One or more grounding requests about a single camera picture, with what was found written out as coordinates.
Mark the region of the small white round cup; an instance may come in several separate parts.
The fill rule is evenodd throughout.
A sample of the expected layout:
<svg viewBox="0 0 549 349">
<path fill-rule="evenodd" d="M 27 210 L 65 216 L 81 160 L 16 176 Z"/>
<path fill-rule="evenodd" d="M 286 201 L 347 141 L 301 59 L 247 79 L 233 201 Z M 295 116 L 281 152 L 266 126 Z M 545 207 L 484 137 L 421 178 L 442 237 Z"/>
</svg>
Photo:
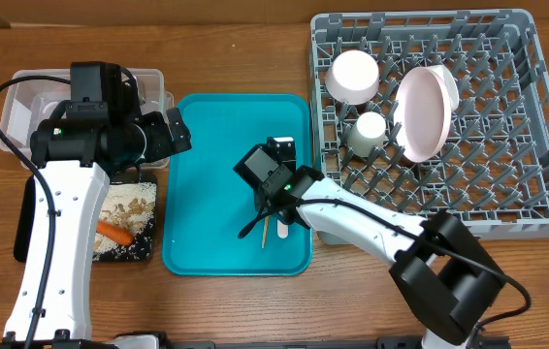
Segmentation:
<svg viewBox="0 0 549 349">
<path fill-rule="evenodd" d="M 360 157 L 368 157 L 375 147 L 381 148 L 385 140 L 386 121 L 374 111 L 361 114 L 347 138 L 347 147 Z"/>
</svg>

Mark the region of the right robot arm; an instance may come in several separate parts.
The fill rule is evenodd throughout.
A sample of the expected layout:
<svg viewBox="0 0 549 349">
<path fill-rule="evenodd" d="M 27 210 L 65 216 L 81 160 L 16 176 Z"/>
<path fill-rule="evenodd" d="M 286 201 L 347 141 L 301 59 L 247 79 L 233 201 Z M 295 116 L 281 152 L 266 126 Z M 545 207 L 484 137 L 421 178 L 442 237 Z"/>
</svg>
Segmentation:
<svg viewBox="0 0 549 349">
<path fill-rule="evenodd" d="M 470 348 L 481 318 L 504 282 L 501 270 L 456 216 L 396 212 L 363 199 L 320 171 L 296 164 L 291 138 L 268 138 L 235 165 L 254 193 L 256 220 L 274 216 L 328 233 L 389 268 L 413 315 L 425 326 L 424 348 Z"/>
</svg>

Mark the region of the large white plate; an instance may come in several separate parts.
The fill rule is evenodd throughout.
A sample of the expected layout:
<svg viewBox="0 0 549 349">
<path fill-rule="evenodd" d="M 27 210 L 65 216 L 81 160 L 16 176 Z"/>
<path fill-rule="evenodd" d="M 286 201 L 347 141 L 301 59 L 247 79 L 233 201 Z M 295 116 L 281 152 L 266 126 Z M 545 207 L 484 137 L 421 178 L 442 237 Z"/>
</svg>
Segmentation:
<svg viewBox="0 0 549 349">
<path fill-rule="evenodd" d="M 397 145 L 413 163 L 425 162 L 439 153 L 450 129 L 451 99 L 437 72 L 416 67 L 402 79 L 396 94 L 393 121 L 401 125 Z"/>
</svg>

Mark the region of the white bowl with food scraps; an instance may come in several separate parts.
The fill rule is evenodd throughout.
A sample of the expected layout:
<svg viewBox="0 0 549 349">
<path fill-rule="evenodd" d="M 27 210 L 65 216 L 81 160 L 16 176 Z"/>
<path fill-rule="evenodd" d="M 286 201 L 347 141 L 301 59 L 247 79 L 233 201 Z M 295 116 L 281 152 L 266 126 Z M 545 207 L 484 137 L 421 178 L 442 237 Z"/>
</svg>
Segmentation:
<svg viewBox="0 0 549 349">
<path fill-rule="evenodd" d="M 325 86 L 336 101 L 353 106 L 364 104 L 378 91 L 378 63 L 364 51 L 345 51 L 328 69 Z"/>
</svg>

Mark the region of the white plastic fork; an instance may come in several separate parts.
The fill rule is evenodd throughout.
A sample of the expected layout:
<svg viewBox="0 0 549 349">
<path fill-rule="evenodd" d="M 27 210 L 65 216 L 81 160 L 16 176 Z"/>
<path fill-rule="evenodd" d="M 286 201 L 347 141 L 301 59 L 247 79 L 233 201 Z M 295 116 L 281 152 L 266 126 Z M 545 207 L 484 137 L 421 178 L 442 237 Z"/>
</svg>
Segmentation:
<svg viewBox="0 0 549 349">
<path fill-rule="evenodd" d="M 277 222 L 277 228 L 276 228 L 277 236 L 279 238 L 285 239 L 289 235 L 289 228 L 288 225 L 285 225 L 281 221 Z"/>
</svg>

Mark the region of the wooden chopstick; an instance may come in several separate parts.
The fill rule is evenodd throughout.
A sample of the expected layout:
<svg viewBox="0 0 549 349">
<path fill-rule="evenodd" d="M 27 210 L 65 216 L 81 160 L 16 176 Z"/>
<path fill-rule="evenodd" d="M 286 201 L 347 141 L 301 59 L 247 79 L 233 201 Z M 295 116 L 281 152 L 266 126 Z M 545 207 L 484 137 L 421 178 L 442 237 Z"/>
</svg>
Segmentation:
<svg viewBox="0 0 549 349">
<path fill-rule="evenodd" d="M 269 221 L 270 221 L 270 216 L 266 216 L 264 218 L 264 227 L 263 227 L 262 239 L 261 239 L 261 248 L 262 249 L 264 249 L 265 246 L 266 246 L 268 230 L 269 230 Z"/>
</svg>

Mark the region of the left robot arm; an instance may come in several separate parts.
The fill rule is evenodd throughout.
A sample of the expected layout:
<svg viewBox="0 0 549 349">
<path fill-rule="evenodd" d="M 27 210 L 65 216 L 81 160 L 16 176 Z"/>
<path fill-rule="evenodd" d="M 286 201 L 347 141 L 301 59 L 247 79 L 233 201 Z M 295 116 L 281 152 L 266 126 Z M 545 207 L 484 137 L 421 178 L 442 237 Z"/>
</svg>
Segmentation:
<svg viewBox="0 0 549 349">
<path fill-rule="evenodd" d="M 0 93 L 19 82 L 0 85 Z M 99 215 L 114 174 L 187 151 L 190 132 L 178 109 L 142 113 L 128 69 L 75 62 L 60 102 L 22 153 L 0 129 L 1 142 L 29 169 L 35 210 L 19 294 L 0 348 L 96 348 L 90 277 Z"/>
</svg>

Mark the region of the small white bowl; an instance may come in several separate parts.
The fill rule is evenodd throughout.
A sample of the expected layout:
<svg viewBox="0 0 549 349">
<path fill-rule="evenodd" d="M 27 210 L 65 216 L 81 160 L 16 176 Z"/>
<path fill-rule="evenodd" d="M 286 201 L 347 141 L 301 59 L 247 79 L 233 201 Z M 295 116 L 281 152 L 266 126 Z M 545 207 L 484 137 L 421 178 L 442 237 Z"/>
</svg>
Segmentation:
<svg viewBox="0 0 549 349">
<path fill-rule="evenodd" d="M 455 111 L 459 107 L 460 94 L 454 76 L 452 75 L 451 71 L 444 65 L 434 65 L 431 66 L 430 69 L 443 79 L 449 95 L 450 109 L 452 111 Z"/>
</svg>

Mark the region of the orange carrot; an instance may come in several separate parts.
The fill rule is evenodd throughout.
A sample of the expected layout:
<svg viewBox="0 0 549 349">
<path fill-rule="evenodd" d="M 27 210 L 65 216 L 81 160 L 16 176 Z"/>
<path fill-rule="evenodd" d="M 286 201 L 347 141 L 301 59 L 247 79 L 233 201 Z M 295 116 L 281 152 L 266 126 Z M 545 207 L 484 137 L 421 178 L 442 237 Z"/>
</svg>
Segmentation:
<svg viewBox="0 0 549 349">
<path fill-rule="evenodd" d="M 134 239 L 128 230 L 116 227 L 104 221 L 98 222 L 96 230 L 102 236 L 105 236 L 122 246 L 129 246 Z"/>
</svg>

